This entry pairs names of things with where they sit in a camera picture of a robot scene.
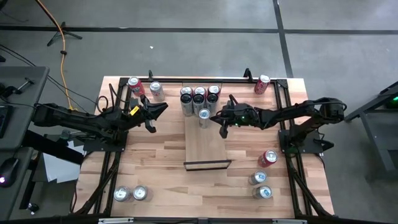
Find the wooden table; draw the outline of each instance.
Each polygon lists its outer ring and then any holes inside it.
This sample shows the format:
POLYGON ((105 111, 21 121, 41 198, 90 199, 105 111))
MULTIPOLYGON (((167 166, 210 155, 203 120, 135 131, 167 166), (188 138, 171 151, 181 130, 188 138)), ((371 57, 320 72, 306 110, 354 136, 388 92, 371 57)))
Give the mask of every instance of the wooden table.
MULTIPOLYGON (((120 77, 104 77, 99 95, 110 99, 108 84, 117 87, 120 77)), ((304 80, 288 79, 292 104, 307 99, 304 80)), ((179 102, 179 90, 188 83, 164 83, 165 101, 169 107, 154 123, 157 132, 144 127, 129 132, 127 146, 121 156, 116 186, 148 186, 154 191, 150 202, 120 203, 114 201, 112 216, 124 217, 212 217, 212 218, 293 218, 292 198, 284 155, 280 152, 277 131, 279 125, 261 131, 252 127, 229 128, 225 149, 232 164, 224 170, 187 172, 185 161, 185 117, 179 102), (257 158, 267 149, 277 151, 279 160, 265 168, 265 185, 272 188, 273 197, 255 200, 248 177, 258 170, 257 158)), ((146 95, 152 95, 145 84, 146 95)), ((253 84, 222 84, 220 103, 226 104, 229 94, 240 102, 260 108, 276 109, 273 87, 263 95, 253 93, 253 84)), ((284 94, 281 90, 283 104, 284 94)), ((306 118, 296 119, 300 124, 306 118)), ((94 152, 81 167, 77 184, 76 210, 92 194, 100 179, 103 152, 94 152)), ((319 158, 303 154, 303 165, 308 188, 326 211, 333 213, 325 171, 319 158)), ((304 212, 303 197, 298 189, 300 208, 304 212)), ((101 211, 108 190, 104 191, 101 211)))

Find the white paper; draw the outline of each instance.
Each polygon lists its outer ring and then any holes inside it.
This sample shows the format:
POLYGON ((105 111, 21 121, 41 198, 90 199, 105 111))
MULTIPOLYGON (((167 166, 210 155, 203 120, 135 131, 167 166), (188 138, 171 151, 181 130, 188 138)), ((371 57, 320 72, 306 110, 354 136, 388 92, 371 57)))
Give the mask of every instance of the white paper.
MULTIPOLYGON (((75 147, 73 141, 68 142, 68 147, 85 154, 83 151, 83 146, 75 147)), ((47 173, 47 180, 53 181, 57 180, 57 183, 62 183, 70 180, 76 180, 79 178, 80 166, 72 162, 64 161, 63 159, 58 159, 55 156, 48 154, 43 154, 45 170, 47 173)))

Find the orange cable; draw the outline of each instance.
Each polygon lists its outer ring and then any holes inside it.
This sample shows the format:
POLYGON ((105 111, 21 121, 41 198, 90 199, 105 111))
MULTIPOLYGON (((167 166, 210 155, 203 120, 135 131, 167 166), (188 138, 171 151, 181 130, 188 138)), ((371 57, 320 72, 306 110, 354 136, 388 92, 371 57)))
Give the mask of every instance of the orange cable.
MULTIPOLYGON (((43 7, 43 9, 46 11, 46 13, 52 18, 52 20, 55 22, 55 25, 57 26, 59 32, 61 33, 62 36, 62 50, 65 51, 66 49, 66 42, 65 42, 65 36, 63 35, 62 29, 61 27, 58 25, 58 22, 55 20, 55 18, 52 16, 52 14, 49 12, 49 10, 43 5, 42 2, 40 2, 40 0, 37 0, 37 2, 43 7)), ((63 63, 65 61, 65 54, 62 54, 62 59, 61 59, 61 77, 62 77, 62 81, 63 81, 63 85, 65 87, 65 93, 67 94, 67 99, 68 99, 68 104, 69 104, 69 109, 71 110, 75 110, 75 108, 73 108, 72 104, 70 103, 70 97, 69 97, 69 93, 68 93, 68 87, 67 87, 67 83, 65 81, 65 77, 63 76, 63 63)))

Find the soda can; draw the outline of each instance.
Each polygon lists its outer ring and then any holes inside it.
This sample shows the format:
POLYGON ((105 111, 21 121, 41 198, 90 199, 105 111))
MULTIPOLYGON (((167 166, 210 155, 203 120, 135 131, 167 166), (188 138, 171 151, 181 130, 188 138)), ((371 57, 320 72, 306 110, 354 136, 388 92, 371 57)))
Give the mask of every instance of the soda can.
POLYGON ((263 94, 266 91, 270 82, 271 82, 271 79, 268 76, 260 75, 260 77, 256 83, 256 86, 254 87, 254 92, 256 94, 263 94))
POLYGON ((129 81, 127 82, 129 85, 131 91, 136 95, 136 96, 141 96, 142 94, 145 94, 145 89, 144 86, 142 85, 142 82, 139 78, 137 77, 131 77, 129 81))
POLYGON ((259 156, 258 164, 261 167, 269 167, 278 160, 278 155, 275 151, 267 150, 259 156))
POLYGON ((195 89, 194 93, 195 93, 195 95, 196 95, 196 94, 201 94, 201 95, 203 95, 204 97, 206 97, 206 89, 203 88, 203 87, 201 87, 201 86, 197 87, 197 88, 195 89))
POLYGON ((152 199, 153 193, 148 187, 144 185, 138 185, 132 191, 132 195, 137 201, 150 201, 152 199))
POLYGON ((220 96, 221 88, 218 85, 211 85, 209 86, 209 88, 207 88, 207 94, 209 95, 210 93, 214 93, 217 96, 220 96))
POLYGON ((182 87, 181 88, 181 90, 180 90, 180 95, 183 95, 183 94, 186 94, 186 93, 188 93, 189 95, 191 95, 191 96, 193 96, 193 90, 192 90, 192 88, 191 87, 182 87))
POLYGON ((202 94, 196 94, 192 101, 193 114, 199 116, 199 111, 205 107, 205 97, 202 94))
POLYGON ((149 86, 155 101, 164 101, 163 86, 159 82, 152 82, 149 86))
POLYGON ((184 93, 180 97, 182 113, 186 116, 193 115, 193 108, 192 108, 192 96, 188 93, 184 93))
POLYGON ((128 187, 120 186, 114 190, 113 197, 118 202, 128 202, 134 200, 128 187))
POLYGON ((209 125, 210 111, 206 108, 203 108, 199 111, 199 127, 207 128, 209 125))
POLYGON ((206 98, 206 108, 209 109, 210 114, 214 114, 216 112, 218 96, 214 93, 210 93, 206 98))
POLYGON ((253 189, 252 196, 255 199, 270 198, 270 197, 272 197, 272 190, 268 186, 258 187, 258 188, 253 189))
POLYGON ((257 170, 249 177, 249 184, 256 185, 261 184, 267 179, 267 174, 262 170, 257 170))

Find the concrete floor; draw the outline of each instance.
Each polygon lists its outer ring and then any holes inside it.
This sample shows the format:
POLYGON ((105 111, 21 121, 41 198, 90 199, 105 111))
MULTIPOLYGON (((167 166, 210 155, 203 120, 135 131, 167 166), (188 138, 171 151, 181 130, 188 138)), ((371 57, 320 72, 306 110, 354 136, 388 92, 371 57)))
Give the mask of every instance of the concrete floor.
MULTIPOLYGON (((277 28, 272 0, 46 0, 43 3, 70 26, 277 28)), ((398 2, 377 0, 280 0, 286 29, 398 29, 398 2)), ((33 1, 14 0, 8 14, 29 21, 20 25, 50 26, 33 1)), ((0 14, 0 23, 16 23, 0 14)), ((254 75, 286 77, 278 34, 90 33, 83 40, 67 39, 65 75, 68 87, 91 99, 98 96, 105 75, 217 75, 240 77, 246 67, 254 75)), ((60 80, 61 41, 46 47, 53 32, 1 31, 0 43, 37 65, 50 67, 60 80)), ((308 97, 339 98, 347 114, 397 81, 396 35, 286 35, 295 78, 304 78, 308 97)), ((5 65, 23 65, 7 57, 5 65)), ((86 110, 89 101, 74 97, 86 110)), ((42 103, 66 106, 64 95, 51 83, 42 103)), ((56 133, 31 127, 40 133, 56 133)), ((368 183, 364 176, 377 163, 359 120, 325 126, 321 132, 335 147, 325 153, 326 175, 335 213, 343 218, 396 222, 398 184, 368 183)), ((34 199, 42 207, 37 216, 68 213, 73 184, 37 187, 34 199)), ((27 212, 13 218, 28 217, 27 212)))

